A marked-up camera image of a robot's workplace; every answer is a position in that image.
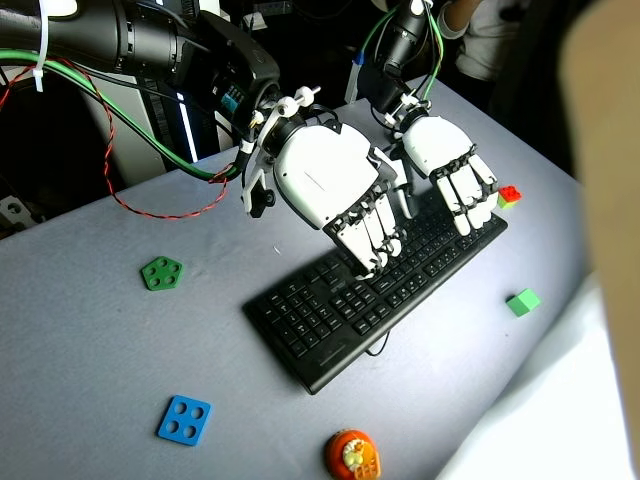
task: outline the orange toy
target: orange toy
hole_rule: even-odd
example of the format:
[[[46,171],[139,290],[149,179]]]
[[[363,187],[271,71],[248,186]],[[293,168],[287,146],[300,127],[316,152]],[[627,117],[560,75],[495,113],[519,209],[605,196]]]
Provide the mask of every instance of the orange toy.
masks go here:
[[[359,430],[336,433],[326,448],[327,467],[336,480],[380,478],[380,456],[375,443]]]

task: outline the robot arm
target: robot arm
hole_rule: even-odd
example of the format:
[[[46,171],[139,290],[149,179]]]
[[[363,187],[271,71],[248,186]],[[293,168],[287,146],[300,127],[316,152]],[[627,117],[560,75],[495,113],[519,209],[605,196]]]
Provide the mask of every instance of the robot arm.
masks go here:
[[[38,12],[30,11],[32,2],[12,3],[0,7],[0,48],[37,50]],[[315,91],[283,96],[277,64],[237,27],[208,12],[187,24],[141,3],[78,1],[72,14],[50,18],[49,51],[99,70],[163,80],[219,111],[240,140],[235,173],[226,180],[260,150],[243,192],[253,216],[273,205],[265,175],[273,169],[285,201],[352,257],[354,274],[369,277],[400,253],[402,231],[387,195],[399,178],[406,183],[399,162],[337,120],[308,125],[298,111],[313,103]]]
[[[424,45],[421,39],[428,34],[429,8],[426,0],[408,0],[399,7],[384,29],[377,53],[365,62],[358,88],[401,136],[400,157],[438,187],[458,231],[467,235],[491,218],[497,205],[497,180],[469,137],[453,123],[430,117],[430,104],[419,102],[416,91],[400,77],[403,66]],[[410,218],[415,211],[405,208],[409,194],[410,188],[405,188],[401,205]]]

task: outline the black keyboard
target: black keyboard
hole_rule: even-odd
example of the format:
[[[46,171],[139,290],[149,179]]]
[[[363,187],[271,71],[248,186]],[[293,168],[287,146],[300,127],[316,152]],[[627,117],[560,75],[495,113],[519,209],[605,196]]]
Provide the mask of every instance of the black keyboard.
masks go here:
[[[338,249],[249,302],[245,312],[282,362],[315,394],[502,231],[493,215],[461,237],[440,195],[420,200],[402,223],[402,253],[375,278],[357,281]]]

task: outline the blue toy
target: blue toy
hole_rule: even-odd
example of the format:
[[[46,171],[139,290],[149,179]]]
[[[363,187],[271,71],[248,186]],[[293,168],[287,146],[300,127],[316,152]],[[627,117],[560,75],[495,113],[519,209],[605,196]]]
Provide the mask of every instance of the blue toy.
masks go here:
[[[184,445],[197,445],[212,412],[213,406],[208,403],[176,395],[167,408],[158,436]]]

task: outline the table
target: table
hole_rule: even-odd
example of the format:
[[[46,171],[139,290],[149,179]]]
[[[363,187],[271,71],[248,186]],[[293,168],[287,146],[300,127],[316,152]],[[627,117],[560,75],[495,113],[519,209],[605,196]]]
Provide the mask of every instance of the table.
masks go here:
[[[378,443],[386,478],[435,477],[589,266],[578,184],[447,87],[432,95],[433,113],[524,198],[502,212],[510,228],[400,322],[381,356],[360,357],[316,396],[241,311],[333,246],[282,199],[252,220],[234,182],[219,208],[169,222],[107,198],[0,242],[2,476],[327,478],[325,441],[357,427]],[[338,112],[384,145],[368,104]],[[172,172],[123,197],[180,213],[217,188]],[[185,266],[179,288],[145,289],[139,269],[159,255]],[[515,318],[505,299],[526,287],[543,303]],[[197,447],[155,436],[175,394],[215,405]]]

